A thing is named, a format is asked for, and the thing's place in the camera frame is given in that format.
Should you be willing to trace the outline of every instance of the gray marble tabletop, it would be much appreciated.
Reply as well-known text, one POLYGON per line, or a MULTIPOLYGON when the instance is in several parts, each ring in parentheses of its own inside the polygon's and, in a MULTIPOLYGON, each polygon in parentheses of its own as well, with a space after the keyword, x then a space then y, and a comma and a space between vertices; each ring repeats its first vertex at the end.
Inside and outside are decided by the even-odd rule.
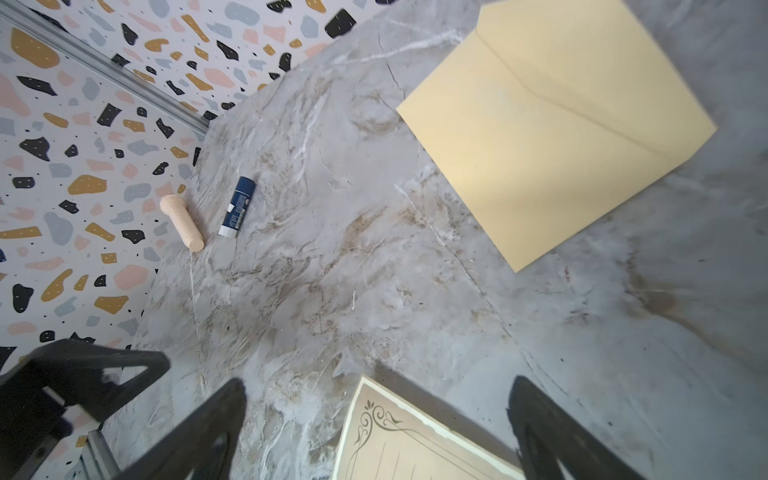
POLYGON ((169 245, 134 342, 172 368, 105 426, 122 466, 237 376, 233 478, 328 478, 360 373, 508 457, 525 375, 648 478, 764 476, 765 5, 631 2, 720 130, 515 274, 395 111, 480 3, 402 0, 213 122, 207 245, 169 245))

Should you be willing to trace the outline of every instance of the patterned backdrop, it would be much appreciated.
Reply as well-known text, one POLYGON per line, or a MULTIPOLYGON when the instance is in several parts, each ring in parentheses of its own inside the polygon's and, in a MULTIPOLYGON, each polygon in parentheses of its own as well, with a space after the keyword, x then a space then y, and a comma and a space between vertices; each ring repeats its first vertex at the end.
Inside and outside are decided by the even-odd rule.
MULTIPOLYGON (((160 197, 186 189, 202 138, 0 21, 0 141, 0 372, 56 339, 128 348, 180 242, 160 197)), ((65 418, 36 478, 64 478, 98 426, 65 418)))
POLYGON ((396 0, 20 0, 213 119, 396 0))

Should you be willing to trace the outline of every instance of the blue cap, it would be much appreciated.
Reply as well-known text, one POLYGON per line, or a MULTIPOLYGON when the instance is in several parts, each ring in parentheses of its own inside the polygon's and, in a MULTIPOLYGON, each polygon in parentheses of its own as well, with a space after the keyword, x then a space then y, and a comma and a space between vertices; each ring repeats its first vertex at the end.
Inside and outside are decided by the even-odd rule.
POLYGON ((235 190, 246 194, 248 197, 252 197, 253 191, 256 190, 256 182, 248 177, 240 177, 235 190))

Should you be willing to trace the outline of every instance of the envelope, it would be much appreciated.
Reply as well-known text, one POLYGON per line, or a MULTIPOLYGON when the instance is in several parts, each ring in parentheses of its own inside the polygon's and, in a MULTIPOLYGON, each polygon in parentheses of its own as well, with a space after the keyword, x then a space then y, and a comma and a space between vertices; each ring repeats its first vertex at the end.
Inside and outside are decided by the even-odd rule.
POLYGON ((397 110, 515 272, 716 130, 619 0, 486 5, 397 110))

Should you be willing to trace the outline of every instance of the beige stick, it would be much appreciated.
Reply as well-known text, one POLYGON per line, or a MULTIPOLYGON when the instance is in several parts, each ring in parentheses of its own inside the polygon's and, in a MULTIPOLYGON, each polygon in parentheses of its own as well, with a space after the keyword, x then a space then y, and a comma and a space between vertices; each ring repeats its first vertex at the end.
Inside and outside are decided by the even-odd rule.
POLYGON ((187 212, 187 204, 178 195, 166 195, 160 200, 160 210, 170 217, 181 241, 193 252, 199 252, 205 247, 203 236, 195 226, 187 212))

